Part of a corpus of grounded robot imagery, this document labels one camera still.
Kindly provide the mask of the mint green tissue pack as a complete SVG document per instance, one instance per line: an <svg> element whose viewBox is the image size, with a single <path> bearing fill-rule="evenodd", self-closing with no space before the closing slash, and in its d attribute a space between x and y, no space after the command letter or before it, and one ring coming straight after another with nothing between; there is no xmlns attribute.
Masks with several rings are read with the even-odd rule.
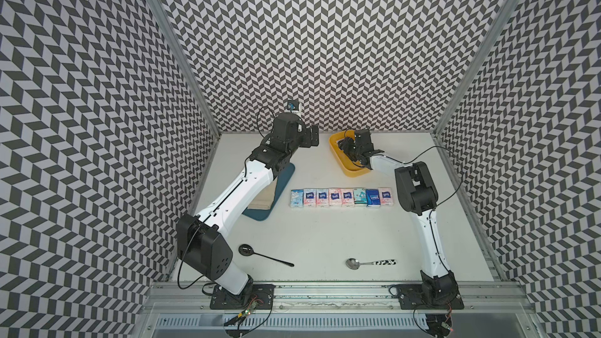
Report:
<svg viewBox="0 0 601 338"><path fill-rule="evenodd" d="M366 206L367 205L367 194L365 188L353 189L353 199L355 206Z"/></svg>

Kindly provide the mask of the dark blue Tempo tissue pack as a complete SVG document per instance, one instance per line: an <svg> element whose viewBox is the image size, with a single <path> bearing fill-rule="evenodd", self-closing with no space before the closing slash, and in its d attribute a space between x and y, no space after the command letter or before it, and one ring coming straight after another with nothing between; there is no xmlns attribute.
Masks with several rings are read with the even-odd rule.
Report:
<svg viewBox="0 0 601 338"><path fill-rule="evenodd" d="M379 208L381 206L379 189L366 189L366 201L368 208Z"/></svg>

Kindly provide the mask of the light blue cartoon tissue pack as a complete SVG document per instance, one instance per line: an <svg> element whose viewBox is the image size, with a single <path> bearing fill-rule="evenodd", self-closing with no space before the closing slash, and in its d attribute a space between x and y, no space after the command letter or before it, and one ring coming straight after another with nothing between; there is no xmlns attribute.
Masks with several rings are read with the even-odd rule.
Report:
<svg viewBox="0 0 601 338"><path fill-rule="evenodd" d="M290 191L290 206L292 208L303 208L304 195L305 191L303 189L292 189Z"/></svg>

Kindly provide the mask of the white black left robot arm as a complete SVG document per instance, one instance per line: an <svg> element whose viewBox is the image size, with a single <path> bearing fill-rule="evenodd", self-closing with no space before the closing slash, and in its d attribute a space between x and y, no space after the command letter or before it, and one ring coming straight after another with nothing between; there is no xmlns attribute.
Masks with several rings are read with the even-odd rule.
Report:
<svg viewBox="0 0 601 338"><path fill-rule="evenodd" d="M319 126L296 113L277 115L272 130L245 159L243 169L212 203L176 225L177 255L235 297L247 296L253 279L234 262L227 237L252 200L284 171L300 148L319 145Z"/></svg>

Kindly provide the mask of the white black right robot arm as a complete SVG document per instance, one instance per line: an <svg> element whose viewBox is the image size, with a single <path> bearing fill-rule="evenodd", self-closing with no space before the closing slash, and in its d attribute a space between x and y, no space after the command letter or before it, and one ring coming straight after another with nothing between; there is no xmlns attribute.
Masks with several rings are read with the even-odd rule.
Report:
<svg viewBox="0 0 601 338"><path fill-rule="evenodd" d="M336 145L355 167L391 176L396 182L397 200L411 214L422 253L420 270L423 304L429 307L449 305L459 295L455 275L444 254L438 230L439 194L427 164L422 161L398 161L374 147L368 129L343 134Z"/></svg>

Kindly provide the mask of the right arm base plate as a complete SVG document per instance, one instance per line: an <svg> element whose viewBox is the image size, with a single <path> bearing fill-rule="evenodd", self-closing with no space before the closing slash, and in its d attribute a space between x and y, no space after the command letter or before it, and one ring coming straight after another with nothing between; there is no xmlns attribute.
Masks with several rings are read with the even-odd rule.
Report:
<svg viewBox="0 0 601 338"><path fill-rule="evenodd" d="M397 284L392 286L393 295L397 297L400 307L404 311L413 310L463 310L465 304L458 291L450 294L436 295L432 290L423 290L419 283Z"/></svg>

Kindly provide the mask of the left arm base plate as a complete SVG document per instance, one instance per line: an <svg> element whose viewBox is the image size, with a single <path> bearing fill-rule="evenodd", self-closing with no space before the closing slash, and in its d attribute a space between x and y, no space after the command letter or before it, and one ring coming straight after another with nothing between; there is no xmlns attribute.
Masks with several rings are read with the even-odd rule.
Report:
<svg viewBox="0 0 601 338"><path fill-rule="evenodd" d="M273 305L275 285L268 283L254 284L245 289L240 295L228 292L225 288L217 286L211 296L210 309L224 311L241 311L250 307L252 302L257 302L257 310L269 310Z"/></svg>

